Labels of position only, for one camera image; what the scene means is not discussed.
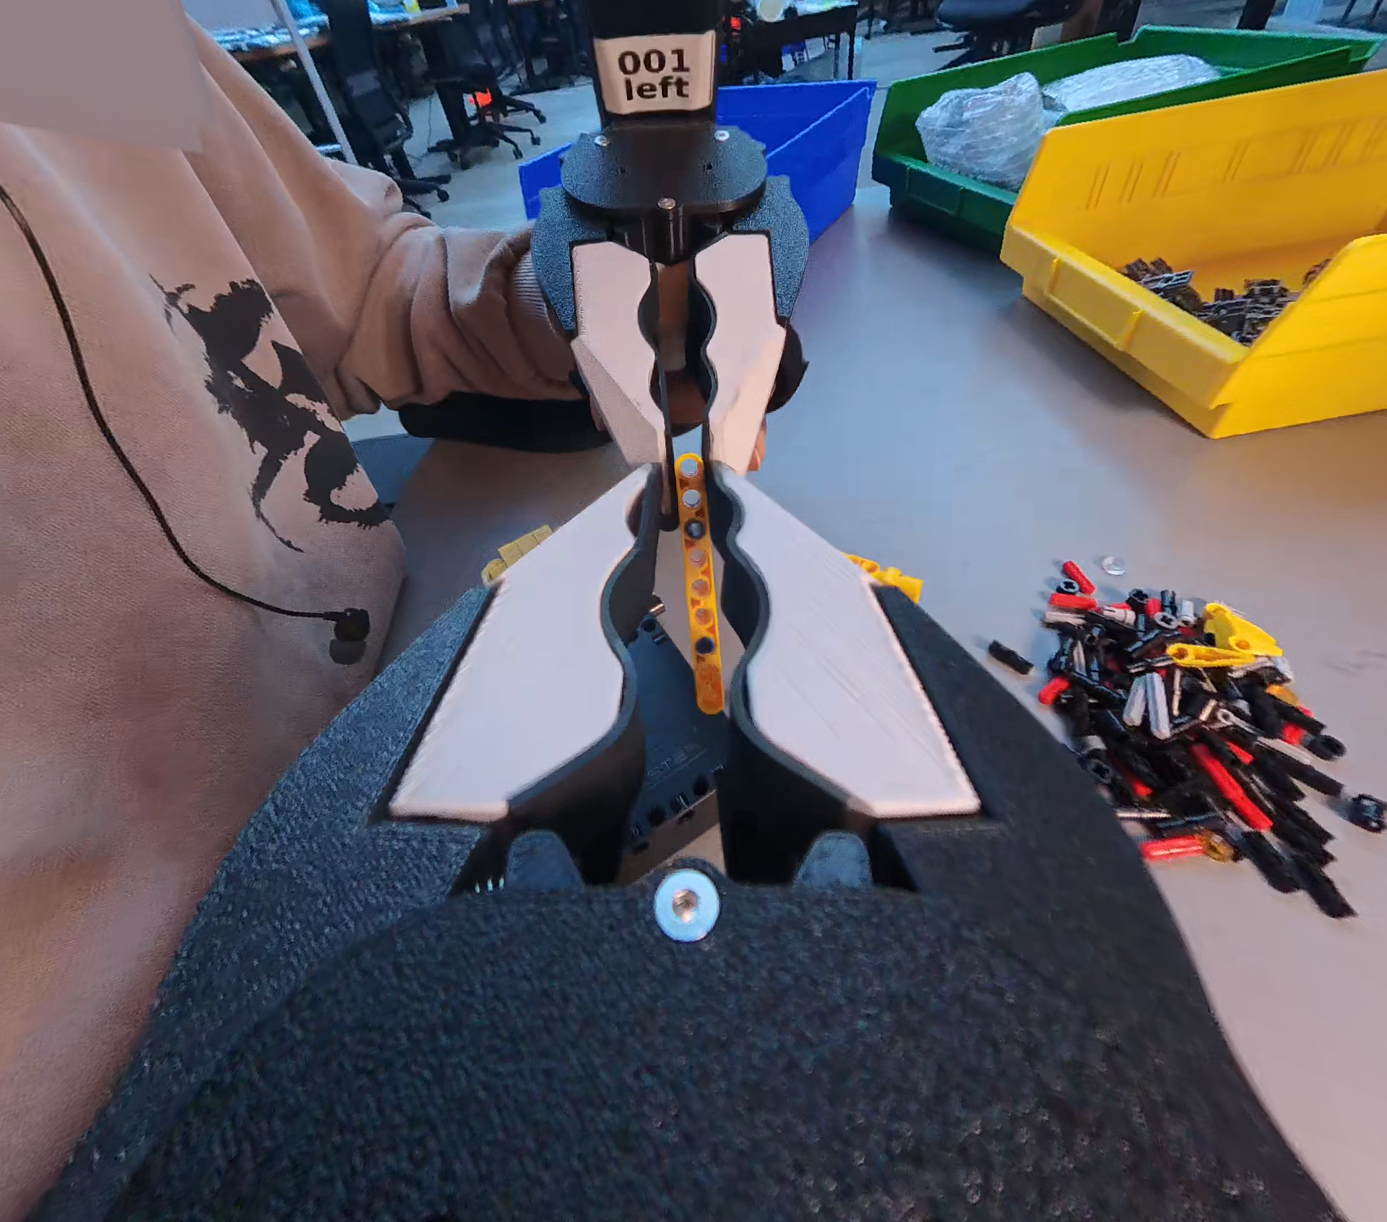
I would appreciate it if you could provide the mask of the pile of small building parts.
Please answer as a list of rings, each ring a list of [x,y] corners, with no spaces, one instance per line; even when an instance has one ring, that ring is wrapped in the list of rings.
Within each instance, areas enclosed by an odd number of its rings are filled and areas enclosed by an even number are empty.
[[[1384,797],[1335,771],[1347,745],[1295,690],[1282,644],[1223,600],[1121,580],[1055,563],[1036,701],[1059,717],[1139,856],[1244,863],[1276,893],[1354,919],[1337,831],[1312,805],[1383,836]]]

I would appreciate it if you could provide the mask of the green plastic bin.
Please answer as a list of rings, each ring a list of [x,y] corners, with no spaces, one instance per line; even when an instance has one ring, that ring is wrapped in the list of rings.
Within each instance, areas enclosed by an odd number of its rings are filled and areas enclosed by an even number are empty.
[[[910,220],[996,254],[1019,193],[975,181],[926,158],[916,119],[945,92],[996,86],[1020,72],[1033,73],[1043,86],[1095,66],[1168,53],[1198,56],[1223,73],[1223,80],[1215,83],[1049,116],[1048,135],[1064,125],[1355,74],[1383,47],[1384,34],[1357,28],[1295,33],[1147,24],[1129,38],[1101,34],[944,67],[889,87],[876,134],[873,174],[889,189],[893,207]]]

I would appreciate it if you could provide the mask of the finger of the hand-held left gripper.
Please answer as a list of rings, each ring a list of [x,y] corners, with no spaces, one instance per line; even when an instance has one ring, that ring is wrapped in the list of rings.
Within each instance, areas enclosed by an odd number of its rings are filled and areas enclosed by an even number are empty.
[[[666,421],[652,395],[656,349],[642,307],[656,291],[650,261],[604,239],[571,248],[575,336],[571,350],[591,402],[633,467],[666,457]]]
[[[691,320],[707,384],[704,456],[744,475],[788,343],[766,233],[727,232],[694,256]]]

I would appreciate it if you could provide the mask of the blue plastic bin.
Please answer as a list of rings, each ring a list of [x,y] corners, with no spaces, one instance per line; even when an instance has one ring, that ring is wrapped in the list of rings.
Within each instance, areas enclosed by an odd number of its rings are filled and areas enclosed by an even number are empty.
[[[866,142],[873,80],[727,86],[717,121],[754,138],[772,176],[786,178],[817,241],[851,207]]]

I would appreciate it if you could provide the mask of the person's left forearm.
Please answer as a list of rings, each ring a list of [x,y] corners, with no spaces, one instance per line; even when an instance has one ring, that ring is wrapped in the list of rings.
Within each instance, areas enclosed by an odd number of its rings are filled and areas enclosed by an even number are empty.
[[[315,225],[325,386],[338,414],[432,405],[454,394],[574,402],[577,363],[549,311],[529,228],[438,225],[398,184],[333,161]]]

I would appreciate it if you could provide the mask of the yellow black toy robot body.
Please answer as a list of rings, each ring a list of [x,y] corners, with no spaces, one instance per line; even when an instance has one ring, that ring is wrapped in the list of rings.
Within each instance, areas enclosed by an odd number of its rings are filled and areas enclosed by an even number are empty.
[[[494,586],[503,581],[503,566],[519,561],[522,548],[536,548],[549,534],[548,527],[535,528],[529,537],[506,544],[504,551],[499,548],[500,557],[493,563]],[[724,716],[704,713],[697,706],[692,670],[658,618],[663,609],[652,596],[630,644],[639,683],[645,776],[623,836],[617,883],[630,883],[656,866],[687,863],[689,849],[695,856],[704,852],[721,860],[714,849],[720,846],[714,840],[720,826],[717,789],[730,755],[731,732]],[[874,870],[870,853],[858,852],[848,837],[824,840],[828,844],[811,857],[809,873],[804,876],[808,883],[867,888],[873,880],[887,888],[893,882],[884,854],[877,857]],[[486,853],[478,843],[463,873],[471,872],[468,878],[476,891],[500,889],[506,883],[502,863],[500,853]]]

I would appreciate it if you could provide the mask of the crumpled clear plastic bag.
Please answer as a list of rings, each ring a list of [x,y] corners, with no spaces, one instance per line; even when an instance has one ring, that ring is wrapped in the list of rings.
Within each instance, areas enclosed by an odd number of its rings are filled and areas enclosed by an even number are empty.
[[[1032,170],[1052,118],[1032,72],[994,86],[944,92],[915,119],[931,164],[1017,193]]]

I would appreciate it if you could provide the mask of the heap of black building parts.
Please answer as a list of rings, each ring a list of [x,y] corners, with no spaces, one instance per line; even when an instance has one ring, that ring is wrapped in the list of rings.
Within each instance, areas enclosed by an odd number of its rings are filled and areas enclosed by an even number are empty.
[[[1182,332],[1198,324],[1240,346],[1254,346],[1327,272],[1331,261],[1325,256],[1312,264],[1298,284],[1280,277],[1246,278],[1240,287],[1215,287],[1211,294],[1197,285],[1192,268],[1175,267],[1160,256],[1132,259],[1119,267],[1119,274],[1152,298],[1147,314],[1160,326]]]

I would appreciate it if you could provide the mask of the grey desk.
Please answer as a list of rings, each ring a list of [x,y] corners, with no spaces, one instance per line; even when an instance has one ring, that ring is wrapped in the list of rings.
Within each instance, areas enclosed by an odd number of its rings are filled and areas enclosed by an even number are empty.
[[[1354,918],[1246,866],[1149,873],[974,648],[1059,554],[1228,589],[1384,781],[1384,415],[1212,440],[873,196],[815,246],[812,365],[756,485],[923,566],[1002,831],[918,889],[734,886],[697,943],[627,891],[468,893],[363,1003],[409,1052],[400,1217],[1384,1218],[1384,837]]]

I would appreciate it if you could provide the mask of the person's beige sweatshirt torso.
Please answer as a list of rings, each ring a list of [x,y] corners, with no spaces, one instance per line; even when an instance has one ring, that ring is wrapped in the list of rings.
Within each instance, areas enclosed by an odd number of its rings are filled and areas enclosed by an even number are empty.
[[[190,28],[200,150],[3,124],[3,1218],[405,577],[327,386],[335,160]]]

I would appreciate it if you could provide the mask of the yellow plastic bin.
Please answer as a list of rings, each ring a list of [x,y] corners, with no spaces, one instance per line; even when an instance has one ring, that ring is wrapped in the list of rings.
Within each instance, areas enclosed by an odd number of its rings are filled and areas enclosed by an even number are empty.
[[[1386,72],[1049,132],[1002,261],[1022,293],[1208,437],[1386,407]],[[1146,290],[1166,259],[1207,300],[1296,300],[1244,345]]]

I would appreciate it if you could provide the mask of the flat clear plastic bag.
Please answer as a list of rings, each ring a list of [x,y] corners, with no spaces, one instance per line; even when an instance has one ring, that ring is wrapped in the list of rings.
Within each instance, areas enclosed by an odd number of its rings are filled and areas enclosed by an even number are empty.
[[[1097,64],[1042,86],[1043,111],[1055,118],[1077,111],[1147,99],[1223,80],[1205,59],[1169,51]]]

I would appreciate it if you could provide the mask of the long yellow building beam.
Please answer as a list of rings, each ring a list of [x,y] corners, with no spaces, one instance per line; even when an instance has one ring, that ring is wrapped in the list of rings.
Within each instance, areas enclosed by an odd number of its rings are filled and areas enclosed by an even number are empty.
[[[695,697],[713,716],[724,709],[724,675],[707,467],[701,456],[685,451],[674,459],[674,470]]]

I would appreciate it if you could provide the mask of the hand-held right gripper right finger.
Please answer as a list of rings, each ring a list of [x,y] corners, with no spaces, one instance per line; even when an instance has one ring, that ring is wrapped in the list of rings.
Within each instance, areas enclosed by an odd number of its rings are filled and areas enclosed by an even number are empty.
[[[889,619],[876,579],[727,467],[728,566],[750,571],[752,736],[869,820],[975,815],[981,798]]]

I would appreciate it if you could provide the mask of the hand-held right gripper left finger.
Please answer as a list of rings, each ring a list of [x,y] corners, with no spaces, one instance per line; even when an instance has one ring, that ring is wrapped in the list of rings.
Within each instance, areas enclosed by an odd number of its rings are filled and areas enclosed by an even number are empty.
[[[622,824],[646,772],[632,644],[663,473],[646,466],[509,567],[390,794],[398,820]]]

